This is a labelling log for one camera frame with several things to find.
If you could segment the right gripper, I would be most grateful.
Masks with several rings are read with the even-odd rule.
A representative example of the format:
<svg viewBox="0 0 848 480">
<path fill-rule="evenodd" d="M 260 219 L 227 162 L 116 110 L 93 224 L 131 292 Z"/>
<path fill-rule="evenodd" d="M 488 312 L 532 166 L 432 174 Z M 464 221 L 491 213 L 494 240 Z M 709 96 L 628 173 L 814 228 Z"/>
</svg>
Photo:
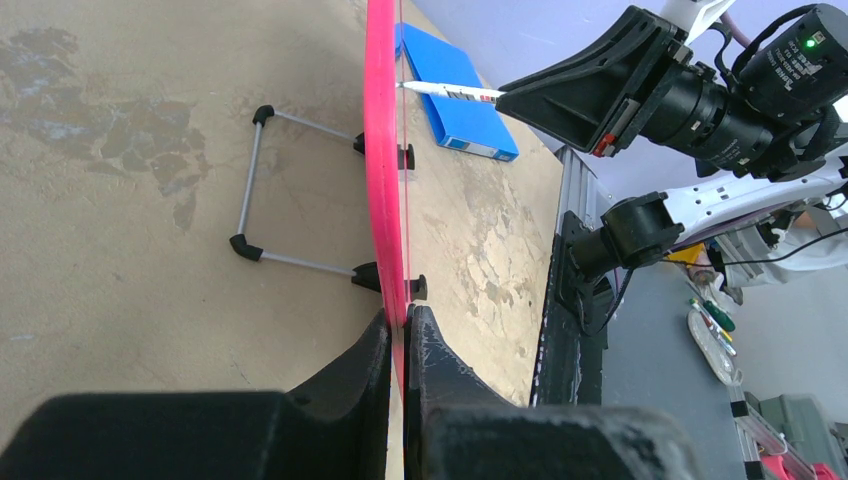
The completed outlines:
<svg viewBox="0 0 848 480">
<path fill-rule="evenodd" d="M 501 86 L 495 108 L 598 157 L 616 155 L 640 134 L 709 169 L 759 158 L 774 139 L 768 121 L 717 83 L 708 65 L 684 69 L 687 38 L 629 6 L 577 54 Z"/>
</svg>

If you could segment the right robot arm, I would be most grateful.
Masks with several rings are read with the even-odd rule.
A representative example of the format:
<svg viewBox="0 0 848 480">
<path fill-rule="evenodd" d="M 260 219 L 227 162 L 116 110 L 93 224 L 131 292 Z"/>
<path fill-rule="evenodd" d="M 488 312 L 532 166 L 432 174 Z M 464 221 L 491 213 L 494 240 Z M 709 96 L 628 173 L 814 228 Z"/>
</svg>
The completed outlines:
<svg viewBox="0 0 848 480">
<path fill-rule="evenodd" d="M 847 16 L 795 8 L 736 58 L 692 61 L 689 32 L 630 6 L 574 56 L 502 87 L 496 108 L 574 149 L 612 157 L 636 137 L 691 157 L 700 177 L 772 182 L 821 168 L 847 92 Z"/>
</svg>

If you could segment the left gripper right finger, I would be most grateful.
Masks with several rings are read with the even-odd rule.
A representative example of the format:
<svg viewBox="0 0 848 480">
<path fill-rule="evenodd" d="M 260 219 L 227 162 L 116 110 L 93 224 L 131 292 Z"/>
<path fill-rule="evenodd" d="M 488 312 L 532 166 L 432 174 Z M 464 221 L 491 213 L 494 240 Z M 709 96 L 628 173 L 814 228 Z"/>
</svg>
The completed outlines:
<svg viewBox="0 0 848 480">
<path fill-rule="evenodd" d="M 596 405 L 519 407 L 447 344 L 431 308 L 404 328 L 408 479 L 699 479 L 691 441 L 669 416 Z"/>
</svg>

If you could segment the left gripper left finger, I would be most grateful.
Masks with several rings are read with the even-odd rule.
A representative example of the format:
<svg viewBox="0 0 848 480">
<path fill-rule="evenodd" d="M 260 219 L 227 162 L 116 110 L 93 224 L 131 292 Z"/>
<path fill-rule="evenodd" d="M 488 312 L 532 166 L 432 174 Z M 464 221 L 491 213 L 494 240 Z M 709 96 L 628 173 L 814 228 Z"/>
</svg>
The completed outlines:
<svg viewBox="0 0 848 480">
<path fill-rule="evenodd" d="M 378 314 L 288 392 L 86 393 L 38 407 L 5 479 L 381 479 L 391 339 Z"/>
</svg>

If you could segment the pink-framed whiteboard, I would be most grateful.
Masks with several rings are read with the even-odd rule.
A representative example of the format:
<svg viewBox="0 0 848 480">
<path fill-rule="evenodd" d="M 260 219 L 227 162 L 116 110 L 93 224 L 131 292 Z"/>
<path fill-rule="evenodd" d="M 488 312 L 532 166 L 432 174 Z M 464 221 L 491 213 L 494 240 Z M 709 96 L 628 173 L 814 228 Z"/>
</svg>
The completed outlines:
<svg viewBox="0 0 848 480">
<path fill-rule="evenodd" d="M 394 1 L 367 3 L 364 66 L 364 134 L 368 206 L 397 388 L 405 395 L 407 319 L 399 206 Z"/>
</svg>

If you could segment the black and white marker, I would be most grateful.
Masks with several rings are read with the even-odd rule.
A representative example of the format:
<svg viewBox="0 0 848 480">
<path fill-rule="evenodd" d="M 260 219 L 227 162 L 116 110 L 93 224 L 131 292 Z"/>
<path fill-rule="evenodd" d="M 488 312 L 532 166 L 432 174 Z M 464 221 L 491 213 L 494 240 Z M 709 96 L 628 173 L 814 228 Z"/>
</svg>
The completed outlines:
<svg viewBox="0 0 848 480">
<path fill-rule="evenodd" d="M 397 82 L 395 86 L 424 95 L 489 104 L 496 104 L 498 99 L 504 95 L 504 92 L 494 89 L 424 81 Z"/>
</svg>

